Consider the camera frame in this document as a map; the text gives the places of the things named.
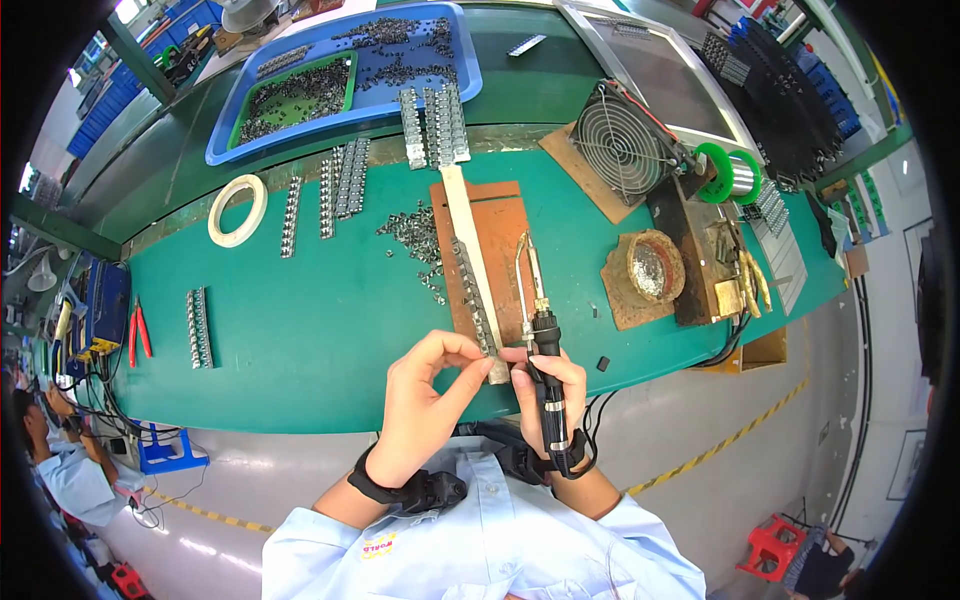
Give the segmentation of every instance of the window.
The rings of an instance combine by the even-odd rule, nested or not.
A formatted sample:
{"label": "window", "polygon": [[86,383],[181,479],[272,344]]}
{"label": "window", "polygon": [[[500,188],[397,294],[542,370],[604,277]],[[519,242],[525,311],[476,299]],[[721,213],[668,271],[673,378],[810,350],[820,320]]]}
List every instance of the window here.
{"label": "window", "polygon": [[136,3],[136,0],[120,0],[114,10],[120,18],[120,22],[126,25],[140,14],[140,5]]}

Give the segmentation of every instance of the hand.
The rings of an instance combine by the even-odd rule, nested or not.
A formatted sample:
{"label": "hand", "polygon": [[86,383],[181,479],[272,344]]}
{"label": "hand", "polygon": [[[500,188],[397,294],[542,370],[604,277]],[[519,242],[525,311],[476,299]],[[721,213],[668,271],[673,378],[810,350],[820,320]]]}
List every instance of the hand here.
{"label": "hand", "polygon": [[68,402],[65,397],[63,397],[63,392],[58,390],[53,382],[50,383],[50,387],[47,388],[47,391],[44,392],[47,396],[47,402],[50,403],[50,408],[54,409],[54,412],[60,415],[61,417],[69,417],[70,415],[75,415],[77,409],[73,404]]}
{"label": "hand", "polygon": [[[433,389],[440,369],[459,367],[446,394]],[[446,444],[460,416],[480,390],[493,359],[470,338],[431,331],[387,370],[387,399],[380,441],[367,457],[367,474],[378,486],[401,488]]]}
{"label": "hand", "polygon": [[[548,372],[564,383],[564,397],[566,399],[566,435],[573,439],[573,430],[577,428],[580,417],[587,408],[587,372],[583,367],[570,362],[566,352],[561,348],[561,356],[544,356],[536,354],[534,366],[543,372]],[[523,439],[539,456],[549,458],[543,450],[543,434],[540,432],[540,407],[537,404],[537,387],[534,385],[527,367],[527,348],[501,348],[500,358],[508,363],[516,363],[510,369],[510,378],[514,382],[516,402],[520,405],[520,433]]]}

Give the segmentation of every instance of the wire cutters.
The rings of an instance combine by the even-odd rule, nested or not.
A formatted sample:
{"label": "wire cutters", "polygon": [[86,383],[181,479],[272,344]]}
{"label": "wire cutters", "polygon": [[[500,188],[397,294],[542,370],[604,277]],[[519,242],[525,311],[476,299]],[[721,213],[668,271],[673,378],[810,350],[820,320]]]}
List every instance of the wire cutters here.
{"label": "wire cutters", "polygon": [[140,331],[140,340],[143,342],[143,351],[147,358],[153,358],[154,352],[150,349],[150,336],[147,334],[147,324],[143,321],[143,309],[140,308],[140,295],[133,301],[133,314],[130,315],[130,368],[136,367],[136,332]]}

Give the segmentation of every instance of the red wire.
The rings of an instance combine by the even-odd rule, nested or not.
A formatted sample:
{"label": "red wire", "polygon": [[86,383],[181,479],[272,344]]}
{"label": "red wire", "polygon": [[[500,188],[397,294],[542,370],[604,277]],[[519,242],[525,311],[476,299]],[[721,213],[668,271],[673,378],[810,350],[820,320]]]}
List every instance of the red wire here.
{"label": "red wire", "polygon": [[637,105],[638,107],[640,107],[640,110],[643,110],[644,112],[646,112],[646,113],[647,113],[647,116],[650,117],[651,119],[653,119],[653,120],[654,120],[654,123],[656,123],[657,125],[660,125],[660,128],[661,128],[662,130],[664,130],[665,132],[667,132],[667,134],[670,135],[670,137],[672,137],[672,138],[674,139],[674,141],[678,141],[678,142],[680,141],[680,138],[677,137],[672,131],[668,130],[659,120],[657,120],[657,117],[655,117],[654,115],[650,114],[650,111],[649,111],[649,110],[647,110],[641,103],[639,103],[639,102],[637,102],[636,100],[634,100],[634,99],[631,97],[630,93],[627,92],[626,89],[623,90],[623,95],[627,97],[627,100],[629,100],[630,102],[632,102],[632,103],[634,103],[635,105]]}

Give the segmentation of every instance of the cardboard box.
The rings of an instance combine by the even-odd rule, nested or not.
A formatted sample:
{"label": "cardboard box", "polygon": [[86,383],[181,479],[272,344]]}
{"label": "cardboard box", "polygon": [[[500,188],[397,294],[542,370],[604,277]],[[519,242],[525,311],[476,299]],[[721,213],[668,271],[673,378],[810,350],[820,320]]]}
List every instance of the cardboard box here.
{"label": "cardboard box", "polygon": [[786,364],[786,327],[771,331],[761,338],[737,348],[723,363],[714,367],[691,367],[697,371],[742,372]]}

